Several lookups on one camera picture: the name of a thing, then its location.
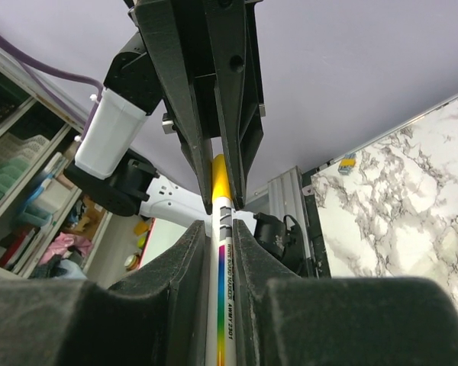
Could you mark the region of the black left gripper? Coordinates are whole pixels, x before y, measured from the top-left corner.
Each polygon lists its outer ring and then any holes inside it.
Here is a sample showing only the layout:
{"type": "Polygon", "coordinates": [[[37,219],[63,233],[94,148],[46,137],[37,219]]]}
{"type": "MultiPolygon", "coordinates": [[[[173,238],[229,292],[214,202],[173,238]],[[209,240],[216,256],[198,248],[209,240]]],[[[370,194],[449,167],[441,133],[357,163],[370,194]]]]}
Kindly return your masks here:
{"type": "Polygon", "coordinates": [[[130,1],[163,101],[212,212],[211,142],[220,137],[233,205],[242,210],[263,139],[255,1],[130,1]]]}

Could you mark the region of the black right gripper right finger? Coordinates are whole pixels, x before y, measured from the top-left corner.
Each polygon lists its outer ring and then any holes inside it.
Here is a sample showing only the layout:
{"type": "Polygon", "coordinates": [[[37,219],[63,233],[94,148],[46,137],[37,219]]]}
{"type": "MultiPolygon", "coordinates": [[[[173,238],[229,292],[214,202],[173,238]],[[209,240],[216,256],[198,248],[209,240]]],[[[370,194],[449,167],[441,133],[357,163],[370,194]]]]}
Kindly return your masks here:
{"type": "Polygon", "coordinates": [[[458,312],[425,278],[300,278],[233,224],[240,365],[458,365],[458,312]]]}

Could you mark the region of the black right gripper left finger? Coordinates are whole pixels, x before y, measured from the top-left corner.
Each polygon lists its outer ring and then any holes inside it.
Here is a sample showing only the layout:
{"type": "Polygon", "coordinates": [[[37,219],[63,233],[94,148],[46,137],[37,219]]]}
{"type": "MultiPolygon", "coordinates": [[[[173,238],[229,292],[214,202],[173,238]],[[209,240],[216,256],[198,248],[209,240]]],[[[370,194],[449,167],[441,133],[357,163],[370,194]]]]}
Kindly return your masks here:
{"type": "Polygon", "coordinates": [[[202,365],[205,226],[107,289],[0,280],[0,365],[202,365]]]}

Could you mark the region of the yellow marker cap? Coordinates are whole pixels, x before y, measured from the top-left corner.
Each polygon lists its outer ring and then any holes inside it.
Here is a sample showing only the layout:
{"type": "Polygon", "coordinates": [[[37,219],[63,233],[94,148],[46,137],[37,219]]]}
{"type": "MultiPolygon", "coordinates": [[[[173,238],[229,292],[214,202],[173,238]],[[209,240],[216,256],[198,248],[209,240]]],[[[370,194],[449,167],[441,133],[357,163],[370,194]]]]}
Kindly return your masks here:
{"type": "Polygon", "coordinates": [[[219,154],[214,157],[212,161],[211,177],[212,200],[215,201],[217,198],[220,197],[231,199],[231,187],[223,154],[219,154]]]}

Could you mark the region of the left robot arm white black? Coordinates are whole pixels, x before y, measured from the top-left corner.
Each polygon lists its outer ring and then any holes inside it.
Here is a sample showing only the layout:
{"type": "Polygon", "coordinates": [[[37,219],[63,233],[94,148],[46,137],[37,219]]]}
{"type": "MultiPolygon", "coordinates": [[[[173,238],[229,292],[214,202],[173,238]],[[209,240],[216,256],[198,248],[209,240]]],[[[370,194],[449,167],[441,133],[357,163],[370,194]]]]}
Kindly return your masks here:
{"type": "Polygon", "coordinates": [[[127,2],[136,33],[111,62],[66,177],[114,214],[140,213],[159,174],[131,144],[163,104],[163,119],[197,178],[202,213],[213,210],[215,138],[231,202],[244,208],[265,114],[255,7],[253,1],[127,2]]]}

